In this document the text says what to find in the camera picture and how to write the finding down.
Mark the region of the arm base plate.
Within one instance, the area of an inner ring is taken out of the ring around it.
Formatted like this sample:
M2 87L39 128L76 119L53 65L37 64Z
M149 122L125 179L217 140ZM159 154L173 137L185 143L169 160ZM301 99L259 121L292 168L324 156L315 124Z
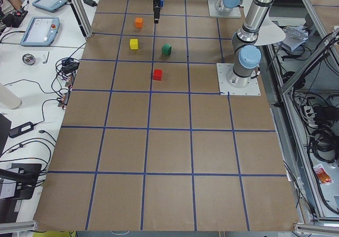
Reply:
M210 17L240 19L242 17L239 7L226 8L222 0L207 0Z
M233 63L217 63L220 95L260 96L256 72L249 77L238 77L233 72Z

